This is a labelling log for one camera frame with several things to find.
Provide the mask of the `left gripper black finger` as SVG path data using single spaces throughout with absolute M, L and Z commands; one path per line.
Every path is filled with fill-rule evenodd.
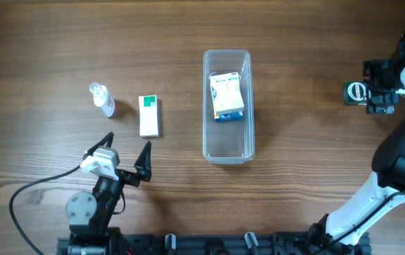
M 99 147 L 111 147 L 113 143 L 113 138 L 114 138 L 114 133 L 109 132 L 102 140 L 97 142 L 94 146 L 89 148 L 84 152 L 83 159 L 86 159 L 88 156 L 92 156 L 93 153 L 99 148 Z
M 136 174 L 141 181 L 150 182 L 152 177 L 151 150 L 152 143 L 148 141 L 134 164 Z

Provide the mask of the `dark green round-label box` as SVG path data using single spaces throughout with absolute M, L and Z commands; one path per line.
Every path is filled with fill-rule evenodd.
M 365 106 L 367 89 L 359 81 L 345 81 L 343 85 L 344 103 L 348 106 Z

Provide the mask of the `white spray bottle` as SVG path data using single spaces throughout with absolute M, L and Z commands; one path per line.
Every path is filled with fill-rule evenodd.
M 89 85 L 89 91 L 93 96 L 93 102 L 104 114 L 111 118 L 115 112 L 115 101 L 106 86 L 93 82 Z

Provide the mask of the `white green medicine box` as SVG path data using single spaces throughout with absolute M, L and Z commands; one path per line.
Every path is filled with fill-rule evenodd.
M 139 135 L 159 136 L 159 118 L 156 95 L 139 97 Z

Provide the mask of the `blue VapoDrops box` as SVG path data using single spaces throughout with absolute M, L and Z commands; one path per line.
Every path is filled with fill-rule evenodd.
M 215 121 L 216 122 L 225 122 L 225 121 L 230 121 L 230 120 L 241 120 L 243 118 L 243 112 L 235 112 L 235 113 L 227 113 L 223 115 L 218 115 L 215 114 Z

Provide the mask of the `white blue medicine box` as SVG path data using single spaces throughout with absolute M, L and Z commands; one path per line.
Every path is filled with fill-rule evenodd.
M 240 76 L 237 72 L 219 74 L 210 77 L 212 105 L 215 116 L 239 113 L 244 110 L 244 101 L 240 91 Z

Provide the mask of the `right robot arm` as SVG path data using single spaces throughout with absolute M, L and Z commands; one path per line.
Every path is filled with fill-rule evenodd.
M 392 114 L 405 96 L 405 31 L 389 59 L 363 63 L 364 102 L 369 114 Z M 354 254 L 360 238 L 380 218 L 405 203 L 405 118 L 379 145 L 372 173 L 339 209 L 314 223 L 304 238 L 307 254 Z

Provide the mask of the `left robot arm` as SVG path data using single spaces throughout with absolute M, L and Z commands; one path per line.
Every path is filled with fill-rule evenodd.
M 119 200 L 124 201 L 125 186 L 138 187 L 152 177 L 152 143 L 146 142 L 133 167 L 134 172 L 118 168 L 118 151 L 112 148 L 114 134 L 109 132 L 83 155 L 79 168 L 98 180 L 91 192 L 78 192 L 67 202 L 69 218 L 68 254 L 132 254 L 132 246 L 118 227 L 110 227 Z

